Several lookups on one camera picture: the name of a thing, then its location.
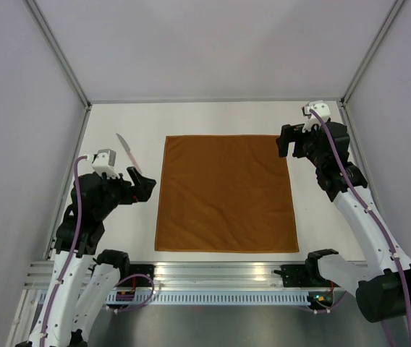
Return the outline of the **white plastic knife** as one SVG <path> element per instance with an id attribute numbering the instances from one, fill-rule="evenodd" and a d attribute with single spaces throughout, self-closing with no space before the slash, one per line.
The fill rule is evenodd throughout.
<path id="1" fill-rule="evenodd" d="M 128 158 L 130 159 L 130 162 L 132 163 L 132 165 L 136 168 L 136 170 L 141 174 L 142 170 L 138 164 L 138 162 L 136 161 L 134 155 L 132 154 L 131 148 L 128 145 L 127 141 L 125 140 L 125 138 L 123 138 L 123 136 L 121 136 L 121 134 L 116 133 L 116 136 L 119 140 L 119 142 L 121 143 L 124 151 L 126 152 Z"/>

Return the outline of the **brown cloth napkin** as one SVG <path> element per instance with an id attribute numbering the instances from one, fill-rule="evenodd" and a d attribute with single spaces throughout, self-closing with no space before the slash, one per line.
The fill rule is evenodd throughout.
<path id="1" fill-rule="evenodd" d="M 297 253 L 289 168 L 276 136 L 168 136 L 155 249 Z"/>

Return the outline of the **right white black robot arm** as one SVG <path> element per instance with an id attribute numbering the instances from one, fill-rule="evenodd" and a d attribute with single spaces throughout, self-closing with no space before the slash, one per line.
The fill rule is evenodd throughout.
<path id="1" fill-rule="evenodd" d="M 306 158 L 315 166 L 318 185 L 344 216 L 367 262 L 359 267 L 334 249 L 308 253 L 304 276 L 319 286 L 331 281 L 356 299 L 369 322 L 411 314 L 411 258 L 378 213 L 361 170 L 349 161 L 349 134 L 345 125 L 328 121 L 304 131 L 301 124 L 284 125 L 276 139 L 279 157 Z"/>

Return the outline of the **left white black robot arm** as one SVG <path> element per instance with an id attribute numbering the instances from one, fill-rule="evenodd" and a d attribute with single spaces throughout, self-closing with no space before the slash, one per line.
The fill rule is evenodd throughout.
<path id="1" fill-rule="evenodd" d="M 86 346 L 93 323 L 116 286 L 131 280 L 129 255 L 96 252 L 104 220 L 120 205 L 147 202 L 156 181 L 127 168 L 118 174 L 87 173 L 75 178 L 72 202 L 56 231 L 51 280 L 38 320 L 22 346 Z"/>

